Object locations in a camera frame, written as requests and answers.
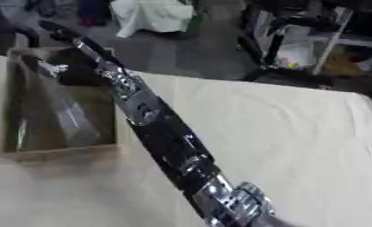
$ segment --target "white tablecloth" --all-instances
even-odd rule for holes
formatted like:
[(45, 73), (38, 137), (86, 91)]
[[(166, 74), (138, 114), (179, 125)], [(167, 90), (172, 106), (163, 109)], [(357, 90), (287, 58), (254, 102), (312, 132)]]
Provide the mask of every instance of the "white tablecloth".
[[(0, 97), (4, 81), (0, 58)], [(351, 93), (144, 74), (234, 184), (297, 226), (372, 227), (372, 103)], [(205, 226), (118, 113), (117, 153), (0, 159), (0, 226)]]

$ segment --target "table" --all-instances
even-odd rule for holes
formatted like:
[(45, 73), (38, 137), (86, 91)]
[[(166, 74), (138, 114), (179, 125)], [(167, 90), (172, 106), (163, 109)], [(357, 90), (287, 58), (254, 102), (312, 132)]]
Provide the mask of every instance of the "table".
[[(0, 57), (0, 107), (5, 80)], [(297, 226), (372, 227), (372, 103), (352, 93), (144, 74), (233, 184), (261, 186)], [(0, 158), (0, 226), (205, 226), (118, 110), (118, 152)]]

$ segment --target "chair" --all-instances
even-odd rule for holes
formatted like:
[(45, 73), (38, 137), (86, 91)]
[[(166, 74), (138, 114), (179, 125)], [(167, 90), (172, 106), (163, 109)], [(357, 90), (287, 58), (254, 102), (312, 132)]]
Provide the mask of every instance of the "chair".
[[(241, 24), (241, 29), (244, 32), (238, 37), (238, 44), (249, 54), (252, 61), (259, 68), (250, 72), (242, 81), (255, 82), (259, 78), (270, 74), (270, 76), (274, 76), (276, 79), (293, 81), (309, 88), (332, 86), (330, 76), (316, 76), (301, 70), (280, 68), (275, 64), (277, 53), (283, 43), (285, 30), (289, 25), (311, 27), (327, 32), (336, 32), (339, 30), (340, 25), (330, 16), (332, 15), (330, 12), (334, 10), (332, 5), (324, 4), (319, 15), (310, 16), (306, 13), (309, 3), (308, 0), (290, 2), (280, 0), (253, 0), (248, 4), (244, 11), (243, 23)], [(245, 14), (250, 13), (253, 8), (270, 12), (274, 16), (268, 30), (268, 35), (273, 35), (274, 37), (266, 55), (263, 55), (262, 50), (254, 38), (254, 33), (247, 27), (249, 21), (248, 15)]]

